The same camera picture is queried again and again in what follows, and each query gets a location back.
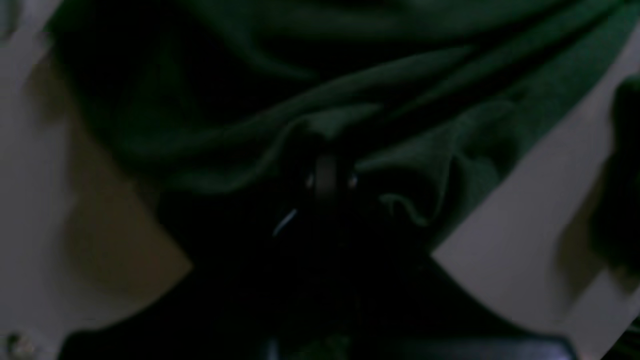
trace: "black object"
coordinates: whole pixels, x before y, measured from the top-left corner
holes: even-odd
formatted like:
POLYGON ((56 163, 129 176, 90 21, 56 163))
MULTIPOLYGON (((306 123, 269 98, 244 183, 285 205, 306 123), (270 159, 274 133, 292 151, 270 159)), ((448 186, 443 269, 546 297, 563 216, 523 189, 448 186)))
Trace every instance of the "black object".
POLYGON ((353 359, 574 358, 471 299, 367 206, 349 161, 316 158, 228 199, 165 194, 159 219, 195 269, 132 318, 71 335, 60 360, 304 359, 335 333, 353 339, 353 359), (274 208, 282 197, 288 207, 274 208))
POLYGON ((616 152, 609 158, 602 200, 591 219, 591 244, 614 268, 640 274, 640 74, 616 90, 616 152))

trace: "dark green cloth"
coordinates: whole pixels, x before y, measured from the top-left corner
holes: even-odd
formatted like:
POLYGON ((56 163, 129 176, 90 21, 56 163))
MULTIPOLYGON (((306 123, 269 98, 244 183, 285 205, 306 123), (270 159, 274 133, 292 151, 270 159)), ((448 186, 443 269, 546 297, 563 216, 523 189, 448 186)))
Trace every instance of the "dark green cloth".
POLYGON ((348 146, 435 246, 602 77, 623 0, 65 0, 48 24, 86 122, 163 190, 276 179, 348 146))

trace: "small screw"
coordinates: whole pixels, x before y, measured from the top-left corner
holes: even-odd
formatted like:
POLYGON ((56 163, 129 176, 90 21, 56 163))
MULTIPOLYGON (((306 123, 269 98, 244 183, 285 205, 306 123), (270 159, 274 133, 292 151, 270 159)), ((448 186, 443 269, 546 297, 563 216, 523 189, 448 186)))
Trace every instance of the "small screw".
POLYGON ((6 351, 11 360, 35 360, 37 348, 25 335, 13 333, 7 339, 6 351))

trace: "white surface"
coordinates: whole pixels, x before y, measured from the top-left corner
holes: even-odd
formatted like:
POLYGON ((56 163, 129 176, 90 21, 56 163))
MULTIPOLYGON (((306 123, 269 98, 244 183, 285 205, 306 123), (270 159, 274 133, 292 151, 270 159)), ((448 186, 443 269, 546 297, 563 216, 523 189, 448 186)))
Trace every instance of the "white surface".
POLYGON ((613 148, 614 89, 639 70, 640 25, 596 88, 433 254, 484 305, 568 335, 583 359, 602 357, 640 313, 640 282, 590 251, 587 227, 613 148))
POLYGON ((53 6, 37 5, 0 49, 0 336, 27 329, 55 352, 69 332, 143 308, 190 264, 78 126, 42 59, 53 6))
MULTIPOLYGON (((77 125, 36 31, 56 0, 27 6, 0 49, 0 334, 33 329, 53 351, 70 331, 125 318, 189 263, 77 125)), ((529 153, 434 254, 489 308, 606 352, 640 293, 586 247, 588 198, 611 151, 614 87, 640 65, 640 31, 596 90, 529 153)))

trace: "green fabric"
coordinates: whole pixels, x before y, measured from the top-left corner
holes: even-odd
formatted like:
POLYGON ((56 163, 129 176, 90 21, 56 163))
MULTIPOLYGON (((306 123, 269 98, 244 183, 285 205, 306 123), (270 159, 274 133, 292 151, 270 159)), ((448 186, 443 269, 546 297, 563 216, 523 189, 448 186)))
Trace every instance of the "green fabric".
POLYGON ((47 28, 87 123, 132 172, 233 194, 319 134, 431 247, 595 85, 638 14, 623 0, 65 0, 47 28))

